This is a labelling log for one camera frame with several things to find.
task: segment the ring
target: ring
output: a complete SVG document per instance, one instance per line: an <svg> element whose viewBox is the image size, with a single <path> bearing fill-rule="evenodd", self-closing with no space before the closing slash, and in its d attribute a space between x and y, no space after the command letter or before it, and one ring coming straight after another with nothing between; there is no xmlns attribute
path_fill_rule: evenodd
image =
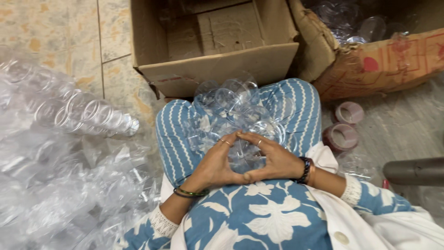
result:
<svg viewBox="0 0 444 250"><path fill-rule="evenodd" d="M228 145L230 145L230 147L231 147L231 143L229 143L229 142L227 142L227 141L225 141L225 140L222 140L221 138L219 138L218 141L226 142L226 143L227 143Z"/></svg>

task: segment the bracelet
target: bracelet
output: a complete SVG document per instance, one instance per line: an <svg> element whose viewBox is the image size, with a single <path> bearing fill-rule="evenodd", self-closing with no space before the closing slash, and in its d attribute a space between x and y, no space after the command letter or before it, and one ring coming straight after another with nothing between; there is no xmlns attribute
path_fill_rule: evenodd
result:
<svg viewBox="0 0 444 250"><path fill-rule="evenodd" d="M310 165L310 173L308 174L307 185L314 186L314 178L316 176L316 166L314 164Z"/></svg>
<svg viewBox="0 0 444 250"><path fill-rule="evenodd" d="M177 187L177 190L180 190L180 192L182 192L184 194L191 195L191 196L205 196L210 193L210 191L208 189L204 189L202 193L187 192L187 191L181 189L180 186Z"/></svg>
<svg viewBox="0 0 444 250"><path fill-rule="evenodd" d="M178 196L180 196L180 197L191 198L191 199L199 197L199 196L188 196L188 195L183 195L183 194L177 193L176 190L177 190L177 188L175 188L175 189L173 190L174 194L176 194L176 195L178 195Z"/></svg>
<svg viewBox="0 0 444 250"><path fill-rule="evenodd" d="M303 175L301 176L301 178L297 179L296 182L297 182L298 184L302 184L302 183L305 182L305 179L306 179L307 176L308 176L308 172L309 172L309 170L310 170L310 165L311 165L311 164L310 164L310 159L307 158L307 157L303 157L303 156L301 156L301 157L299 157L299 159L301 159L301 160L304 161L304 163L305 163L305 167L304 167L304 173L303 173Z"/></svg>

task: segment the cardboard box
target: cardboard box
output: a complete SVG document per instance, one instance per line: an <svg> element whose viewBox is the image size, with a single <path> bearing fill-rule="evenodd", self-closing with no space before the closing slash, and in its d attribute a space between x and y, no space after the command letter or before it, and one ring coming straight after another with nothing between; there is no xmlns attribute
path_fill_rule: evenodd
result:
<svg viewBox="0 0 444 250"><path fill-rule="evenodd" d="M285 0L170 0L166 12L130 2L133 65L157 97L192 97L199 83L238 70L259 85L283 80L299 46Z"/></svg>
<svg viewBox="0 0 444 250"><path fill-rule="evenodd" d="M444 1L404 6L395 18L418 18L407 37L345 47L300 0L289 5L301 44L289 75L312 82L323 101L412 88L444 70Z"/></svg>

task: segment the woman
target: woman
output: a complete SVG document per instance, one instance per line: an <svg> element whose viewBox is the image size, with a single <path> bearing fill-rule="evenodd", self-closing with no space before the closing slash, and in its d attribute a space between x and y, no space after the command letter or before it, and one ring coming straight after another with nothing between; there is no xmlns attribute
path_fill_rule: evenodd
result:
<svg viewBox="0 0 444 250"><path fill-rule="evenodd" d="M116 249L444 249L443 229L421 208L316 167L326 157L319 96L311 84L288 79L260 88L260 97L264 106L284 97L295 101L296 114L284 124L293 152L237 131L203 156L189 150L182 122L205 111L182 100L165 106L156 132L169 180L163 184L176 189L167 191L169 198L119 239ZM227 155L235 140L257 145L266 166L244 175L231 171ZM222 188L205 195L215 186Z"/></svg>

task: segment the gray pipe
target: gray pipe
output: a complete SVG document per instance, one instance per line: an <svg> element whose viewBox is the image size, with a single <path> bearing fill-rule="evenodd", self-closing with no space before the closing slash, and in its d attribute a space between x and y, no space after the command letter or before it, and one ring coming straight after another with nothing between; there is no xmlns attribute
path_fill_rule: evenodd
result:
<svg viewBox="0 0 444 250"><path fill-rule="evenodd" d="M397 185L444 186L444 157L391 161L382 171Z"/></svg>

